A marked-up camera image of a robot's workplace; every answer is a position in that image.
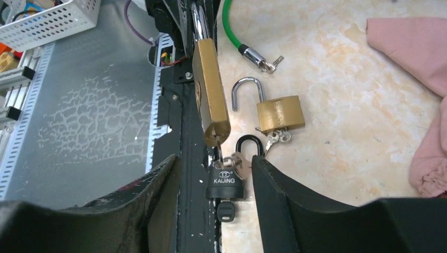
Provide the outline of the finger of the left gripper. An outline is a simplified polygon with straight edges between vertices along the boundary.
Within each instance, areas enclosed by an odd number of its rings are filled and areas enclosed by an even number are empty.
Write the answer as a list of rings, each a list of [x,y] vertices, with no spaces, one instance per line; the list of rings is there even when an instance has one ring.
[[[177,49],[183,50],[186,57],[193,54],[193,24],[190,0],[163,1],[173,22],[173,39]]]
[[[204,0],[204,9],[208,25],[209,36],[217,46],[217,15],[221,0]]]

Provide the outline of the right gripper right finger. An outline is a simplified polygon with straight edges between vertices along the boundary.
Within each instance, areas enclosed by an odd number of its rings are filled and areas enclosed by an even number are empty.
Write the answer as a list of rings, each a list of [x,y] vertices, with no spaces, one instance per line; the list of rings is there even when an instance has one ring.
[[[258,155],[252,179],[264,252],[446,252],[444,198],[381,198],[355,207]]]

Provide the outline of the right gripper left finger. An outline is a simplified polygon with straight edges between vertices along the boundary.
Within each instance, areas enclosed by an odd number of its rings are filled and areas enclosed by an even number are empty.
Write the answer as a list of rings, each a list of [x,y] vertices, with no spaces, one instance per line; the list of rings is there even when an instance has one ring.
[[[3,201],[1,252],[170,252],[180,178],[180,161],[172,154],[81,207]]]

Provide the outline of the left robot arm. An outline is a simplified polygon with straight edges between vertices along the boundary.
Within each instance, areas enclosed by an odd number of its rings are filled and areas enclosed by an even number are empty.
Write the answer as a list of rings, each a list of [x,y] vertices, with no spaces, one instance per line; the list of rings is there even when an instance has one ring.
[[[220,1],[159,0],[146,1],[148,14],[156,28],[170,35],[176,49],[186,57],[193,55],[195,43],[202,38],[214,38]]]

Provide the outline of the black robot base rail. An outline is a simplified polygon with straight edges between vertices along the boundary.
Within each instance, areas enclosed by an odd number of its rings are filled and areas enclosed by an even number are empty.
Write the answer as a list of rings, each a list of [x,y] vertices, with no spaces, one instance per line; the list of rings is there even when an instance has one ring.
[[[189,60],[161,65],[161,54],[180,55],[161,34],[152,51],[156,65],[149,125],[147,167],[174,157],[166,179],[149,206],[150,252],[218,252],[215,203],[206,198],[213,154],[203,142]]]

